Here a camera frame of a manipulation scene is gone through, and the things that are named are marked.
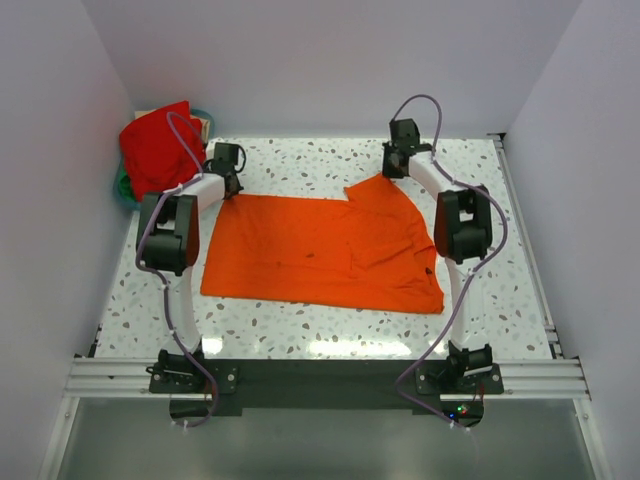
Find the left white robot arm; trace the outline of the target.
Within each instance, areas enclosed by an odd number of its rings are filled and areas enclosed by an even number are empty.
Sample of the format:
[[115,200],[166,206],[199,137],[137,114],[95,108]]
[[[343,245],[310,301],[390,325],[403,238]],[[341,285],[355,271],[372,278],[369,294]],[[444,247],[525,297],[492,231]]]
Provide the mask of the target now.
[[218,142],[213,158],[192,179],[164,192],[143,197],[136,238],[136,267],[156,276],[168,339],[162,349],[173,355],[195,355],[202,335],[193,308],[193,267],[200,252],[200,215],[228,200],[243,187],[238,175],[247,154],[235,143]]

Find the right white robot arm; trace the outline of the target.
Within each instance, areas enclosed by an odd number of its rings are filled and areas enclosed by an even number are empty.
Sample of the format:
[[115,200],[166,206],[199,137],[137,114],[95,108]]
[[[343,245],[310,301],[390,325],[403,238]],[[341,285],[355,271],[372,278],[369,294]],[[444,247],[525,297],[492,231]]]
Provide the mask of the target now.
[[445,379],[452,390],[466,393],[493,363],[479,282],[479,262],[487,257],[493,240],[488,191],[461,183],[438,165],[435,147],[421,141],[414,120],[392,120],[389,130],[390,140],[383,144],[383,175],[413,179],[436,202],[433,241],[437,263],[447,268],[453,308]]

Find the orange t-shirt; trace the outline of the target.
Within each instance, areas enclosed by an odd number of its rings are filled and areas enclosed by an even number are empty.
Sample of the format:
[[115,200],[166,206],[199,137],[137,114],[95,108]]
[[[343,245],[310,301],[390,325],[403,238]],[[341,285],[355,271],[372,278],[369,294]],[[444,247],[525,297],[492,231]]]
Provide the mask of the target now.
[[342,199],[238,195],[222,204],[204,296],[440,314],[436,249],[423,215],[375,175]]

